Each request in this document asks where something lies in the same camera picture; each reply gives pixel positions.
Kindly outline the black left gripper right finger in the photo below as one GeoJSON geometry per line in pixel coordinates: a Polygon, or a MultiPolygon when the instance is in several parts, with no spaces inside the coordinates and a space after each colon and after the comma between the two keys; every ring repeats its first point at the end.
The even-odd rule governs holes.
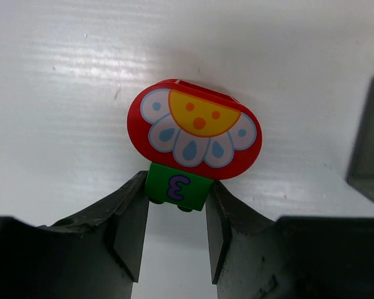
{"type": "Polygon", "coordinates": [[[374,298],[374,218],[272,221],[215,181],[206,223],[219,298],[374,298]]]}

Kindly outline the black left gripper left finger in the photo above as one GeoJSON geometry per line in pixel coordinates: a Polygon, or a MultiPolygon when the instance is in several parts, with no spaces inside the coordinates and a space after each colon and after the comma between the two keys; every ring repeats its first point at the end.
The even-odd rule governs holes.
{"type": "Polygon", "coordinates": [[[147,173],[50,226],[0,216],[0,298],[130,298],[141,267],[147,173]]]}

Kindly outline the small green lego brick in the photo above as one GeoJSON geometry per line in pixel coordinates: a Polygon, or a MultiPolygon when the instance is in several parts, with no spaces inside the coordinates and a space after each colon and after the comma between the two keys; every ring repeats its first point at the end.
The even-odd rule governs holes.
{"type": "Polygon", "coordinates": [[[145,194],[156,202],[167,202],[182,211],[201,211],[213,180],[161,164],[151,163],[145,194]]]}

